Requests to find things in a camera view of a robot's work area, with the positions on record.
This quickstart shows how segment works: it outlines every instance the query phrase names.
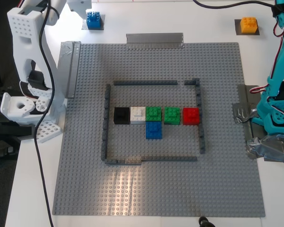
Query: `gray lego beam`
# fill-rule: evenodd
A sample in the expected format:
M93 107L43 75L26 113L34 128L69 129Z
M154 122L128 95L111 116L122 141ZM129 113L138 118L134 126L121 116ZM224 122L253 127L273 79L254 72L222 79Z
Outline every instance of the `gray lego beam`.
M178 85L176 80L115 80L115 86Z

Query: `white lego brick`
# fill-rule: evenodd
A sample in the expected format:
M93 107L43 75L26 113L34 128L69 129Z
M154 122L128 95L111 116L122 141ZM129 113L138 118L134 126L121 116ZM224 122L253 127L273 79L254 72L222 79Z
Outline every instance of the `white lego brick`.
M145 124L146 107L131 107L131 124Z

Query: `black cable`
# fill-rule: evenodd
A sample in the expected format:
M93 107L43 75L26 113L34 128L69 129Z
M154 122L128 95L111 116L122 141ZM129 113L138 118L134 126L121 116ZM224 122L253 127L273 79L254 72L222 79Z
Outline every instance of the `black cable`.
M203 8L207 8L207 9L227 9L227 8L231 8L231 7L235 7L235 6L241 6L241 5L246 5L246 4L258 4L258 5L270 7L272 9L277 9L281 13L284 13L284 10L282 10L278 5L272 5L272 4L269 4L269 3L266 3L266 2L262 2L262 1L242 1L242 2L238 2L238 3L226 5L226 6L208 6L208 5L204 5L204 4L200 3L200 2L198 2L197 0L193 0L193 1L198 6L201 6Z
M49 16L50 9L51 9L51 0L47 0L47 11L45 13L45 18L44 18L43 24L41 26L40 34L39 34L39 46L40 46L41 54L42 54L42 56L44 58L46 66L48 68L48 72L49 72L50 78L51 78L52 96L51 96L51 99L50 99L50 101L48 103L48 106L47 106L44 114L42 115L42 117L40 118L38 124L36 125L35 131L34 131L34 142L35 142L36 152L37 152L37 156L38 156L38 162L39 162L40 174L41 174L41 178L42 178L42 185L43 185L43 191L44 191L44 196L45 196L45 202L46 202L48 218L49 218L51 227L53 227L53 220L52 220L51 210L50 210L48 197L47 197L47 192L46 192L46 185L45 185L44 173L43 173L43 168L42 168L41 156L40 156L40 151L39 151L39 147L38 147L38 143L37 143L38 128L39 128L41 122L43 121L43 119L45 118L46 114L48 113L48 111L49 111L49 109L50 109L50 107L51 107L51 105L53 103L53 97L54 97L54 94L55 94L55 84L54 84L54 80L53 80L53 73L52 73L51 67L50 67L50 65L48 63L48 60L46 58L46 55L44 53L43 47L42 47L42 36L43 36L43 33L44 33L45 24L46 24L48 16Z

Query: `duct tape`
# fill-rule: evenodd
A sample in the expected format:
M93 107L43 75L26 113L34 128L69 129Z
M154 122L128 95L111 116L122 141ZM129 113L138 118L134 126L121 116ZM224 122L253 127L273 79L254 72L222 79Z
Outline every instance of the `duct tape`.
M179 49L183 48L183 33L126 34L128 49Z

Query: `red lego brick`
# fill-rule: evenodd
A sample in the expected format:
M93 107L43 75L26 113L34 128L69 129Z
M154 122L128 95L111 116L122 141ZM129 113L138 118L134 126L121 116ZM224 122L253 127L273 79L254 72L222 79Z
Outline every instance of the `red lego brick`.
M183 108L183 125L199 125L200 113L199 108Z

